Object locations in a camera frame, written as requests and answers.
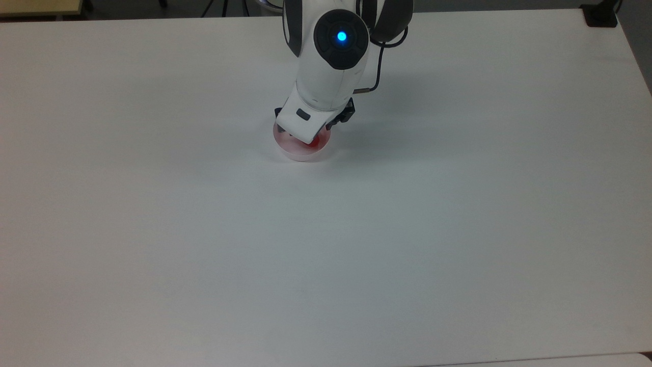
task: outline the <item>black cable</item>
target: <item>black cable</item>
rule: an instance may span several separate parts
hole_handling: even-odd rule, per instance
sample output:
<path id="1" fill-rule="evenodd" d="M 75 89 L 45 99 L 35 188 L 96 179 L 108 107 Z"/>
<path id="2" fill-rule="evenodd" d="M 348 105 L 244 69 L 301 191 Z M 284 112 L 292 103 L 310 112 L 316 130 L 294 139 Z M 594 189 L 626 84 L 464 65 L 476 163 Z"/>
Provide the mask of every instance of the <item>black cable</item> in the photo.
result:
<path id="1" fill-rule="evenodd" d="M 206 9 L 204 9 L 204 12 L 201 14 L 201 17 L 202 17 L 202 18 L 206 15 L 206 13 L 208 12 L 208 10 L 209 10 L 209 8 L 211 7 L 212 4 L 213 4 L 213 0 L 211 0 L 211 1 L 208 3 L 208 6 L 206 6 Z"/>
<path id="2" fill-rule="evenodd" d="M 244 13 L 244 15 L 250 16 L 249 15 L 249 7 L 246 4 L 246 0 L 243 0 L 243 13 Z"/>
<path id="3" fill-rule="evenodd" d="M 383 66 L 383 54 L 385 53 L 385 49 L 400 46 L 403 43 L 403 41 L 405 41 L 405 39 L 407 37 L 408 37 L 408 28 L 406 27 L 405 31 L 403 31 L 403 37 L 401 37 L 401 39 L 396 43 L 386 44 L 384 42 L 376 42 L 376 41 L 372 40 L 373 44 L 375 44 L 377 46 L 380 46 L 380 53 L 378 54 L 378 69 L 376 71 L 376 83 L 371 88 L 359 88 L 359 89 L 356 89 L 356 90 L 353 91 L 353 94 L 370 93 L 370 92 L 375 91 L 378 88 L 378 85 L 380 84 L 380 69 Z"/>
<path id="4" fill-rule="evenodd" d="M 226 9 L 229 7 L 229 0 L 224 0 L 224 6 L 222 6 L 222 18 L 226 17 Z"/>
<path id="5" fill-rule="evenodd" d="M 400 46 L 403 43 L 403 41 L 405 41 L 405 39 L 407 37 L 408 37 L 408 27 L 406 27 L 403 30 L 403 37 L 401 37 L 401 39 L 398 40 L 398 42 L 396 42 L 396 43 L 385 44 L 384 42 L 381 43 L 381 42 L 378 42 L 378 41 L 375 41 L 375 40 L 371 40 L 371 43 L 373 43 L 373 44 L 375 44 L 376 46 L 379 46 L 379 47 L 394 48 L 394 47 Z"/>
<path id="6" fill-rule="evenodd" d="M 376 90 L 378 88 L 378 85 L 380 84 L 380 68 L 383 66 L 383 53 L 385 52 L 385 48 L 381 47 L 380 48 L 380 53 L 378 54 L 378 70 L 376 71 L 376 83 L 374 84 L 373 87 L 371 88 L 360 88 L 356 89 L 353 91 L 353 94 L 362 94 L 362 93 L 370 93 Z"/>

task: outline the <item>red object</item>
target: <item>red object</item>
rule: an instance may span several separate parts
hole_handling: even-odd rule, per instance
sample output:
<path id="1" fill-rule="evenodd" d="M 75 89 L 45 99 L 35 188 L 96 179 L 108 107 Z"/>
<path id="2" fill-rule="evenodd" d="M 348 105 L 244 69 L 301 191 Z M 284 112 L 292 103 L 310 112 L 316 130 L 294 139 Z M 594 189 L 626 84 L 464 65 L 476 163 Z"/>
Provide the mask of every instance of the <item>red object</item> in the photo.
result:
<path id="1" fill-rule="evenodd" d="M 306 145 L 310 148 L 317 148 L 317 146 L 319 146 L 319 136 L 315 136 L 315 139 L 312 139 L 312 142 Z"/>

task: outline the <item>white tabletop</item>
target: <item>white tabletop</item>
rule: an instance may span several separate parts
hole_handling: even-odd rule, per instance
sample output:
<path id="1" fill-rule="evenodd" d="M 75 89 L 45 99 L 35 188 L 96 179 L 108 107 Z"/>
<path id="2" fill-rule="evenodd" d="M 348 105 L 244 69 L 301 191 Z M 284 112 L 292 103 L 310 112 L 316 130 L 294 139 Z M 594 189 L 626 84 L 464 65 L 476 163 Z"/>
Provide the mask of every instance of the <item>white tabletop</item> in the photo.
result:
<path id="1" fill-rule="evenodd" d="M 620 27 L 416 14 L 315 163 L 272 138 L 296 70 L 278 18 L 0 24 L 3 367 L 652 349 L 652 99 Z"/>

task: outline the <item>floor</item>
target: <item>floor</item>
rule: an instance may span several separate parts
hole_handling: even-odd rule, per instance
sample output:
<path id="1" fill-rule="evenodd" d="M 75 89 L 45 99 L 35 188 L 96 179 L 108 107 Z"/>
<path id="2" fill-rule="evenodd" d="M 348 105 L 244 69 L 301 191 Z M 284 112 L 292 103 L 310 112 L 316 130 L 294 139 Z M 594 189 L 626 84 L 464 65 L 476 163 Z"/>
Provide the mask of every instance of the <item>floor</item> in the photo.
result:
<path id="1" fill-rule="evenodd" d="M 110 20 L 145 18 L 198 18 L 210 0 L 168 0 L 162 8 L 158 0 L 91 0 L 92 12 L 67 16 L 64 20 Z M 261 16 L 257 0 L 246 0 L 251 16 Z M 578 8 L 582 3 L 599 0 L 415 0 L 417 12 L 450 12 L 468 10 L 514 10 Z M 224 0 L 213 0 L 206 17 L 222 15 Z M 227 16 L 243 16 L 240 0 L 231 0 Z M 618 14 L 638 66 L 652 91 L 652 1 L 623 0 Z"/>

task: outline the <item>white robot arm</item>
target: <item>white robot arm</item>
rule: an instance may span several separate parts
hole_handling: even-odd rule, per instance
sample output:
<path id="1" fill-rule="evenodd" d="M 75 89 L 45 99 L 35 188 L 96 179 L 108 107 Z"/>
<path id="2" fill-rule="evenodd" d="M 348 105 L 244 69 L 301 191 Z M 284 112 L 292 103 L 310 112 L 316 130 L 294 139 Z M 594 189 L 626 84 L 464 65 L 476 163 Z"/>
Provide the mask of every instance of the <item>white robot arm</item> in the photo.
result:
<path id="1" fill-rule="evenodd" d="M 299 75 L 276 111 L 279 129 L 309 144 L 327 124 L 346 122 L 369 47 L 406 32 L 413 7 L 413 0 L 285 0 L 283 28 Z"/>

